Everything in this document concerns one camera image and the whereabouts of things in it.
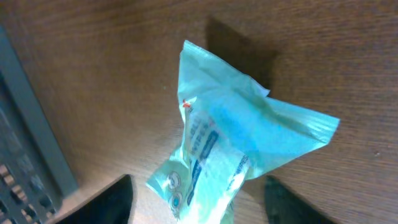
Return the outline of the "teal wet wipes packet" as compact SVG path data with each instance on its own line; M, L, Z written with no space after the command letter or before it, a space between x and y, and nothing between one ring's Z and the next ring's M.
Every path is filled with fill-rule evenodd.
M269 90L185 41L178 102L182 142L147 180L179 223L232 223L243 183L326 146L339 119L269 97Z

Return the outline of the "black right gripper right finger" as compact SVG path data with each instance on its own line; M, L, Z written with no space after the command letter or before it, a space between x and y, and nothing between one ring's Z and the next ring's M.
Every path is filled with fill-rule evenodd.
M264 204L270 224L336 224L271 175L266 177Z

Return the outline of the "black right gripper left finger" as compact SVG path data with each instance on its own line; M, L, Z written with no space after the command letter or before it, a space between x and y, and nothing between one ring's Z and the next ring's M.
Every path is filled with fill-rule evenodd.
M56 224L128 224L134 202L132 175L124 174Z

